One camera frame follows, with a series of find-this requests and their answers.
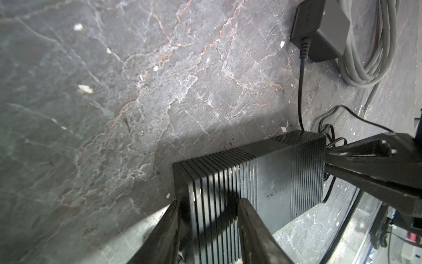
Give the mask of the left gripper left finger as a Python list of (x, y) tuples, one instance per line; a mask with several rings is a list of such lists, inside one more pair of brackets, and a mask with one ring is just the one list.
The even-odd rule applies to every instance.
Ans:
[(175, 264), (180, 242), (180, 202), (174, 200), (130, 264)]

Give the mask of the ribbed black network switch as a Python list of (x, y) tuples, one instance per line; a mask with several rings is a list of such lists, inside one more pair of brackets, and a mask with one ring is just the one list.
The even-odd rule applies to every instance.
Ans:
[(237, 203), (249, 200), (276, 233), (323, 197), (326, 137), (296, 130), (173, 164), (188, 264), (241, 258)]

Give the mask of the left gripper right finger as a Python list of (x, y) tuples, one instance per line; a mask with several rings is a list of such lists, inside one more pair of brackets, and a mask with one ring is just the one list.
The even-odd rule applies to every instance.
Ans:
[(248, 199), (242, 198), (237, 208), (242, 262), (244, 264), (291, 264)]

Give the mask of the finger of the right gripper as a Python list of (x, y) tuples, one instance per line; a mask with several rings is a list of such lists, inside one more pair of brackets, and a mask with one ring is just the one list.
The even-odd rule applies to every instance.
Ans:
[(400, 185), (422, 183), (422, 141), (404, 133), (382, 133), (330, 148), (327, 165)]
[(325, 165), (325, 171), (353, 184), (404, 215), (415, 218), (421, 218), (422, 216), (421, 189), (374, 179), (370, 176), (329, 164)]

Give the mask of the black power adapter with cable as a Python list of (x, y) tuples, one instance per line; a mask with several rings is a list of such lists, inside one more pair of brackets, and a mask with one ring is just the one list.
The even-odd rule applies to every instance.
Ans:
[(357, 89), (371, 88), (363, 109), (366, 111), (393, 62), (397, 47), (397, 20), (400, 1), (378, 2), (377, 44), (367, 63), (360, 60), (353, 26), (352, 1), (303, 1), (295, 13), (290, 41), (300, 51), (298, 81), (298, 122), (304, 129), (302, 98), (305, 61), (337, 60), (341, 78)]

